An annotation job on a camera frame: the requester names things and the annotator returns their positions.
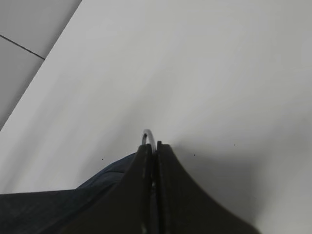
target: black plastic object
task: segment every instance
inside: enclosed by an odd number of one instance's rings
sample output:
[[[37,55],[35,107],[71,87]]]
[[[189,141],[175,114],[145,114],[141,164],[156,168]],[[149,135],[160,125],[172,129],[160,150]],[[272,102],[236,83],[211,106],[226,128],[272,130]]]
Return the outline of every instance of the black plastic object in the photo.
[[[258,234],[209,197],[170,145],[140,146],[121,182],[63,234]]]
[[[258,234],[209,197],[178,162],[170,145],[157,144],[155,165],[161,234]]]

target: metal ring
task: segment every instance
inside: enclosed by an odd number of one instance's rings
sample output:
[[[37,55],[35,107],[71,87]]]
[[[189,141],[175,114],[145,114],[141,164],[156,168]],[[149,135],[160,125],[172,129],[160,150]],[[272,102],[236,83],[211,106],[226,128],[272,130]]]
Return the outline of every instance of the metal ring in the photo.
[[[155,140],[153,137],[153,133],[149,129],[144,129],[144,131],[143,131],[142,145],[146,144],[146,138],[148,138],[148,141],[150,142],[150,145],[152,147],[152,154],[155,155],[156,154],[156,144],[155,144]]]

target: dark fabric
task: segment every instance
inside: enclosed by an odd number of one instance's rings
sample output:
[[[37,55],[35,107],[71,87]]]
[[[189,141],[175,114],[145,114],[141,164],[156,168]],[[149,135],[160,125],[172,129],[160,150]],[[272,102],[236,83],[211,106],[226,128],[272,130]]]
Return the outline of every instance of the dark fabric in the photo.
[[[73,190],[0,195],[0,234],[37,234],[61,225],[119,183],[134,156],[110,164]]]

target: gray floor tile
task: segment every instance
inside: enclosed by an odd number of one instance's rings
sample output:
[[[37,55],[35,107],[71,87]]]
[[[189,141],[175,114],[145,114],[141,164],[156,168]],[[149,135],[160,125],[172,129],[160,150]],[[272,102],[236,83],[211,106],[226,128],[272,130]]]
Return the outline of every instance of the gray floor tile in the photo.
[[[43,61],[0,38],[0,129]]]
[[[46,57],[81,0],[2,0],[0,34]]]

